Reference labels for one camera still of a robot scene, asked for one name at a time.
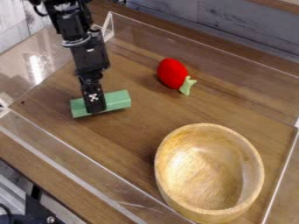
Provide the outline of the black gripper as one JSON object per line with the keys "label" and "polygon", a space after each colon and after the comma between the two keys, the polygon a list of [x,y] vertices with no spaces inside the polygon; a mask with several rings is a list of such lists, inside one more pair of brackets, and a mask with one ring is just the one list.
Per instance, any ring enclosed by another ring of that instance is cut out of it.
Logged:
{"label": "black gripper", "polygon": [[101,31],[86,32],[74,29],[69,32],[68,40],[77,42],[77,45],[70,48],[70,53],[85,109],[90,114],[96,114],[106,109],[105,96],[98,80],[102,77],[102,72],[109,68],[108,51]]}

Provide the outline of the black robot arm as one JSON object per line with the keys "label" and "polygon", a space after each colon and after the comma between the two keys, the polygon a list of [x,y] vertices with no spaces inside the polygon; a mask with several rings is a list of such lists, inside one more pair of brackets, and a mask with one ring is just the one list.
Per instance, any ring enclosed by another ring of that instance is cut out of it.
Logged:
{"label": "black robot arm", "polygon": [[92,0],[28,0],[34,13],[49,17],[61,45],[69,48],[76,65],[84,106],[90,114],[106,109],[104,91],[98,80],[109,68],[102,32],[93,29],[88,3]]}

